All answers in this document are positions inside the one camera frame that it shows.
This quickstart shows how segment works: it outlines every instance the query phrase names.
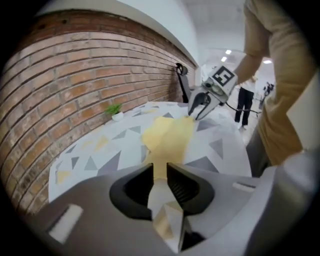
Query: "person's arm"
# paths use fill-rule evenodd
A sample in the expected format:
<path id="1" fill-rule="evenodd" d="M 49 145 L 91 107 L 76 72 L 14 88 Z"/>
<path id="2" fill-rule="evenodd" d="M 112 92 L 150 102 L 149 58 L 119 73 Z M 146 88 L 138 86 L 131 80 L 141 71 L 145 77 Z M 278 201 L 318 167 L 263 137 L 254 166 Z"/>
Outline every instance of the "person's arm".
<path id="1" fill-rule="evenodd" d="M 249 4 L 251 3 L 247 0 L 243 8 L 245 16 L 244 52 L 246 55 L 234 70 L 238 76 L 238 84 L 254 76 L 263 57 L 269 56 L 270 33 L 248 8 Z"/>

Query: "gray pants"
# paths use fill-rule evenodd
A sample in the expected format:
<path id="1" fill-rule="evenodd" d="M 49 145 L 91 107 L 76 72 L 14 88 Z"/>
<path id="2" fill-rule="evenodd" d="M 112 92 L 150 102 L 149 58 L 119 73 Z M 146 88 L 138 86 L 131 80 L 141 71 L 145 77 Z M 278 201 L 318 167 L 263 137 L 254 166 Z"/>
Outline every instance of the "gray pants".
<path id="1" fill-rule="evenodd" d="M 252 177 L 260 177 L 271 164 L 259 135 L 258 127 L 254 129 L 252 137 L 246 146 L 246 152 L 249 157 Z"/>

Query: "potted plant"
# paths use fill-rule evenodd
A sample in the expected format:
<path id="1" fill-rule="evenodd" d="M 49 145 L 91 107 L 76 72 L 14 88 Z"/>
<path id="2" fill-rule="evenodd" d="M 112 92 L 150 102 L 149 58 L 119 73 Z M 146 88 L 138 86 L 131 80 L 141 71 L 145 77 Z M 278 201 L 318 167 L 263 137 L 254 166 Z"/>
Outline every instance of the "potted plant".
<path id="1" fill-rule="evenodd" d="M 113 104 L 108 106 L 104 112 L 110 114 L 114 121 L 119 122 L 124 118 L 124 113 L 121 112 L 121 107 L 122 104 Z"/>

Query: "black chair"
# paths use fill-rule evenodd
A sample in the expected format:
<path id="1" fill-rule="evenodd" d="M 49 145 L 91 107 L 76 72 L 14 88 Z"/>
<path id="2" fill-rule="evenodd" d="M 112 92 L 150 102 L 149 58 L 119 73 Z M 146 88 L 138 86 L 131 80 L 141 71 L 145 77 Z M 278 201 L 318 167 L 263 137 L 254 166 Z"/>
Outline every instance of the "black chair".
<path id="1" fill-rule="evenodd" d="M 182 89 L 183 103 L 188 103 L 191 95 L 191 90 L 189 88 L 189 81 L 186 76 L 188 73 L 188 69 L 186 66 L 182 65 L 181 63 L 176 63 L 175 71 L 176 71 L 176 74 L 178 75 L 180 86 Z"/>

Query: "black cable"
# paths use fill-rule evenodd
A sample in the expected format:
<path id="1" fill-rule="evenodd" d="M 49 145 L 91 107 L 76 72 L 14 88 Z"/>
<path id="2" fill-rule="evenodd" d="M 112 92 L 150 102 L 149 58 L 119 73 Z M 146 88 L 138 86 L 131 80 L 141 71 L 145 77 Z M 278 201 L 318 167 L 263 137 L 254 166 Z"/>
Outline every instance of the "black cable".
<path id="1" fill-rule="evenodd" d="M 234 111 L 250 111 L 250 112 L 254 112 L 256 114 L 260 114 L 262 112 L 257 112 L 257 111 L 254 111 L 254 110 L 251 110 L 251 109 L 236 109 L 232 106 L 230 106 L 227 102 L 225 103 L 230 109 L 233 109 Z"/>

